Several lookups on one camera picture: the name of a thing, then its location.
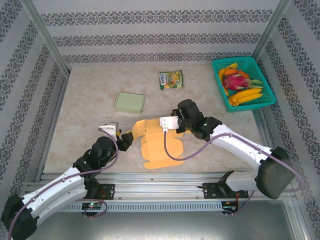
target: candy bag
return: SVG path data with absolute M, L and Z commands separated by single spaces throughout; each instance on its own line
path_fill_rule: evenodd
M 184 87 L 184 76 L 182 75 L 182 70 L 160 71 L 159 80 L 161 90 Z

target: plastic basket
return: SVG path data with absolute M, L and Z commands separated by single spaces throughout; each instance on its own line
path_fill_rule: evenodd
M 261 92 L 263 94 L 262 97 L 254 99 L 252 101 L 242 103 L 239 106 L 231 106 L 229 104 L 228 97 L 225 94 L 224 88 L 218 76 L 218 72 L 220 69 L 226 68 L 229 65 L 234 63 L 238 64 L 237 69 L 244 71 L 246 74 L 250 76 L 251 79 L 258 79 L 262 82 L 262 85 L 263 85 L 263 89 Z M 233 113 L 233 112 L 239 112 L 239 111 L 256 110 L 268 105 L 272 105 L 276 102 L 276 97 L 271 91 L 267 83 L 267 80 L 262 74 L 256 61 L 251 56 L 237 56 L 237 57 L 217 59 L 212 62 L 212 67 L 214 71 L 215 82 L 218 86 L 218 89 L 222 96 L 222 100 L 224 102 L 227 112 Z M 228 92 L 229 92 L 229 96 L 231 96 L 235 94 L 237 91 L 228 89 Z

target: dragon fruit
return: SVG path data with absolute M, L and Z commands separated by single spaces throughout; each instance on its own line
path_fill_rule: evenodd
M 222 85 L 230 90 L 235 90 L 235 91 L 240 91 L 243 90 L 244 88 L 260 88 L 262 89 L 263 86 L 259 85 L 254 85 L 254 84 L 262 84 L 262 81 L 259 81 L 257 79 L 249 79 L 245 78 L 241 74 L 233 74 L 233 75 L 228 75 L 225 77 L 223 80 Z

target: light green box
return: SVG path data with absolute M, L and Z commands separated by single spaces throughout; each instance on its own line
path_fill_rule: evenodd
M 141 114 L 145 95 L 119 92 L 114 107 L 116 112 Z

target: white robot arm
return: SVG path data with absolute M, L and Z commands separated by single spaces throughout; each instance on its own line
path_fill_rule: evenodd
M 219 189 L 225 195 L 240 190 L 259 190 L 267 197 L 277 199 L 295 177 L 289 156 L 283 148 L 262 146 L 232 131 L 216 118 L 204 117 L 191 99 L 180 102 L 171 116 L 161 117 L 159 121 L 164 132 L 168 129 L 176 129 L 177 133 L 189 130 L 196 138 L 220 146 L 252 166 L 252 171 L 232 170 L 221 178 Z M 170 154 L 169 157 L 177 161 L 190 158 L 177 159 Z
M 131 132 L 122 134 L 121 138 L 116 135 L 118 123 L 111 122 L 100 126 L 100 129 L 107 132 L 108 137 L 99 137 L 91 149 L 58 178 L 22 197 L 17 194 L 9 197 L 1 221 L 8 231 L 14 224 L 10 232 L 14 240 L 26 240 L 36 231 L 37 226 L 65 205 L 85 198 L 95 199 L 100 189 L 95 176 L 116 157 L 117 148 L 126 151 L 133 142 Z

